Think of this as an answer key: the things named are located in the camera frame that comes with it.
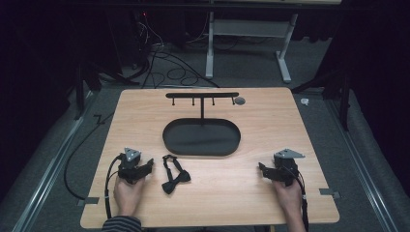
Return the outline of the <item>person's left hand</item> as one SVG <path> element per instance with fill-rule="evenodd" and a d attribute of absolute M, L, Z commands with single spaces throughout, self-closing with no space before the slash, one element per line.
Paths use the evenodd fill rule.
<path fill-rule="evenodd" d="M 118 216 L 133 217 L 141 201 L 145 179 L 130 184 L 117 177 L 114 187 L 114 198 L 118 206 Z"/>

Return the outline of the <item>black hanger stand with tray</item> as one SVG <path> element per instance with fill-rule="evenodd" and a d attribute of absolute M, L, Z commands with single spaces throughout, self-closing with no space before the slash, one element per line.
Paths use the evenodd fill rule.
<path fill-rule="evenodd" d="M 162 131 L 166 149 L 181 156 L 223 157 L 234 153 L 241 141 L 239 128 L 227 119 L 206 118 L 205 100 L 229 98 L 233 104 L 238 92 L 226 93 L 167 93 L 175 104 L 176 99 L 200 100 L 199 118 L 179 118 L 169 122 Z"/>

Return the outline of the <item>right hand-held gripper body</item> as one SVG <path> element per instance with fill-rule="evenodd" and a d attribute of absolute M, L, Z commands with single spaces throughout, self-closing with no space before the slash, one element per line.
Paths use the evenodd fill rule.
<path fill-rule="evenodd" d="M 284 182 L 287 187 L 299 176 L 299 169 L 295 159 L 303 159 L 305 155 L 284 149 L 274 153 L 275 181 Z"/>

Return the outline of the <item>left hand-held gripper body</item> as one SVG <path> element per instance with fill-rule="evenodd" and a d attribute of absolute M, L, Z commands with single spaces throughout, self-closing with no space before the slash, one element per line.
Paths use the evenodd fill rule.
<path fill-rule="evenodd" d="M 141 152 L 125 148 L 121 155 L 121 163 L 118 166 L 118 176 L 131 185 L 134 185 L 143 177 L 143 170 L 138 166 L 141 160 Z"/>

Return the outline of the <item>black metal stand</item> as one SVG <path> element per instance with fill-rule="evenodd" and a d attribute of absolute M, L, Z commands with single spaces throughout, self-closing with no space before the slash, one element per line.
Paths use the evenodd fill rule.
<path fill-rule="evenodd" d="M 119 73 L 110 72 L 97 64 L 90 61 L 80 61 L 75 69 L 75 101 L 76 101 L 76 115 L 75 119 L 78 120 L 85 114 L 85 86 L 91 92 L 99 92 L 102 88 L 100 83 L 100 74 L 107 75 L 115 81 L 118 81 L 127 85 L 138 85 L 138 82 L 126 79 Z"/>
<path fill-rule="evenodd" d="M 293 94 L 299 94 L 309 88 L 323 87 L 322 97 L 324 100 L 339 99 L 338 119 L 345 131 L 348 130 L 347 113 L 349 108 L 350 78 L 342 70 L 335 70 L 291 89 Z"/>

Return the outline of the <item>white desk frame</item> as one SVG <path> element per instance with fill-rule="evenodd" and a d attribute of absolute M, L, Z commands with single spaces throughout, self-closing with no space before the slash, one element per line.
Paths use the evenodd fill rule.
<path fill-rule="evenodd" d="M 243 19 L 215 19 L 214 13 L 209 13 L 208 48 L 206 55 L 205 76 L 214 76 L 214 36 L 238 36 L 258 38 L 282 38 L 281 50 L 275 55 L 284 83 L 291 82 L 291 76 L 285 61 L 285 55 L 293 35 L 298 14 L 293 14 L 287 21 L 257 21 Z"/>

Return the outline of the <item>person's right hand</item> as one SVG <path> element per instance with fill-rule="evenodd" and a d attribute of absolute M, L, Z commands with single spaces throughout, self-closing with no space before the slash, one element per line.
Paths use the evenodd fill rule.
<path fill-rule="evenodd" d="M 302 191 L 299 184 L 294 181 L 290 186 L 278 181 L 273 181 L 278 197 L 278 203 L 287 216 L 300 216 L 302 214 Z"/>

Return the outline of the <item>grey tape strip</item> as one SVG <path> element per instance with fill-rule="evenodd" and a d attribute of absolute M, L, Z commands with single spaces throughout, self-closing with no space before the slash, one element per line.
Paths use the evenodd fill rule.
<path fill-rule="evenodd" d="M 321 188 L 319 190 L 321 195 L 330 195 L 332 196 L 334 199 L 339 199 L 340 198 L 340 193 L 338 191 L 335 191 L 331 188 Z"/>
<path fill-rule="evenodd" d="M 99 200 L 99 197 L 86 197 L 84 199 L 79 199 L 76 203 L 76 206 L 83 207 L 85 205 L 98 205 Z"/>

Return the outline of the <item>metal floor rail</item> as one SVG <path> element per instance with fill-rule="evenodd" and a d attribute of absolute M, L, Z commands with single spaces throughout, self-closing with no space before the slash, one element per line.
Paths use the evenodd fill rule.
<path fill-rule="evenodd" d="M 360 153 L 350 135 L 350 133 L 343 127 L 342 123 L 339 121 L 339 114 L 337 110 L 337 105 L 333 101 L 325 101 L 325 104 L 331 114 L 332 119 L 337 125 L 337 129 L 341 134 L 345 145 L 349 151 L 349 157 L 353 162 L 355 172 L 361 182 L 364 189 L 366 197 L 376 214 L 376 217 L 384 232 L 399 232 L 398 227 L 394 221 L 393 215 L 389 211 L 386 201 L 381 195 L 380 190 L 375 185 L 373 178 L 360 156 Z"/>
<path fill-rule="evenodd" d="M 46 201 L 50 191 L 52 190 L 54 183 L 63 168 L 63 163 L 68 159 L 68 150 L 73 143 L 73 139 L 84 121 L 85 114 L 89 111 L 89 108 L 93 105 L 97 93 L 89 91 L 85 97 L 85 108 L 77 116 L 77 118 L 71 123 L 70 130 L 66 138 L 61 143 L 55 156 L 50 161 L 47 169 L 45 170 L 39 184 L 34 190 L 29 202 L 27 203 L 24 211 L 22 212 L 19 220 L 15 224 L 12 232 L 30 232 L 34 222 L 40 213 L 44 202 Z"/>

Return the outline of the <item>black bow tie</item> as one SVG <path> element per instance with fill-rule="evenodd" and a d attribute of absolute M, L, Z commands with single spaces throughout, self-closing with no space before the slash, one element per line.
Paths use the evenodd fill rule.
<path fill-rule="evenodd" d="M 169 160 L 172 161 L 176 169 L 179 171 L 177 177 L 173 177 L 172 175 L 172 171 L 168 166 Z M 163 183 L 161 187 L 166 194 L 171 194 L 178 184 L 186 183 L 191 180 L 190 173 L 181 166 L 180 162 L 175 156 L 166 155 L 162 158 L 162 162 L 164 168 L 166 169 L 168 181 Z"/>

